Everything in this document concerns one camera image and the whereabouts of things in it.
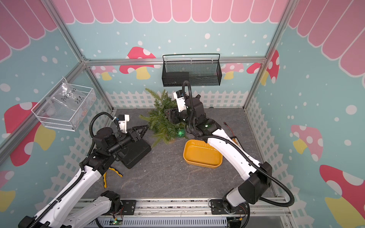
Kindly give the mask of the small green christmas tree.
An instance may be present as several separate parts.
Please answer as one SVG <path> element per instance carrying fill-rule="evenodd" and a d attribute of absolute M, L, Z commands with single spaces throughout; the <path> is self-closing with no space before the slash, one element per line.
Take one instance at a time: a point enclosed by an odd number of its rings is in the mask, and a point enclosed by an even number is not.
<path fill-rule="evenodd" d="M 156 147 L 160 142 L 164 142 L 166 144 L 173 143 L 178 138 L 178 130 L 185 130 L 185 125 L 183 123 L 173 124 L 169 122 L 164 110 L 176 108 L 176 101 L 172 100 L 166 90 L 164 90 L 160 95 L 149 88 L 147 88 L 146 91 L 155 99 L 155 108 L 148 112 L 149 116 L 140 115 L 139 117 L 148 122 L 149 129 L 154 133 L 156 140 L 151 147 Z"/>

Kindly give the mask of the green glitter ball ornament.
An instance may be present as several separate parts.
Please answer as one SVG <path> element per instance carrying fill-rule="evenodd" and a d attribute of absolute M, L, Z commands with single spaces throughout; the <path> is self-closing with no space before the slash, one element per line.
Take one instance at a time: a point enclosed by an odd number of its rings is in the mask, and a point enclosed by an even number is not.
<path fill-rule="evenodd" d="M 177 137 L 178 138 L 184 138 L 185 137 L 185 130 L 184 129 L 179 129 L 177 132 Z"/>

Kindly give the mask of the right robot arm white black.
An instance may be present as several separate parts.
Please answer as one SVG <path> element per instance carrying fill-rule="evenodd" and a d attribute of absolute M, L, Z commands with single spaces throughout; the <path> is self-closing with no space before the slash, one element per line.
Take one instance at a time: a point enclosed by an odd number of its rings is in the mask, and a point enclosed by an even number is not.
<path fill-rule="evenodd" d="M 259 162 L 248 155 L 215 120 L 207 118 L 200 96 L 193 97 L 189 81 L 182 83 L 182 89 L 174 93 L 174 99 L 177 107 L 165 110 L 168 120 L 173 124 L 184 123 L 188 133 L 216 149 L 243 179 L 240 186 L 230 190 L 222 199 L 223 208 L 228 213 L 234 213 L 243 203 L 255 204 L 259 200 L 278 207 L 294 204 L 293 193 L 272 176 L 272 166 L 268 162 Z M 287 202 L 279 203 L 263 197 L 272 183 L 288 194 Z"/>

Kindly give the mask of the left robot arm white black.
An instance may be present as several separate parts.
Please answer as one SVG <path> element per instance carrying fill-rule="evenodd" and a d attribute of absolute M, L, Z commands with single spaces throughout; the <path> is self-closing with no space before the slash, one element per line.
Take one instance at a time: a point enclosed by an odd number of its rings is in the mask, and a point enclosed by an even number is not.
<path fill-rule="evenodd" d="M 115 161 L 132 168 L 151 151 L 143 140 L 149 125 L 120 129 L 125 121 L 121 116 L 113 117 L 107 112 L 96 114 L 90 122 L 91 147 L 86 158 L 79 163 L 79 170 L 72 180 L 47 206 L 35 216 L 25 216 L 20 228 L 83 228 L 92 221 L 98 221 L 103 214 L 113 217 L 121 215 L 125 208 L 120 195 L 106 191 L 88 206 L 71 214 L 87 190 L 106 172 Z"/>

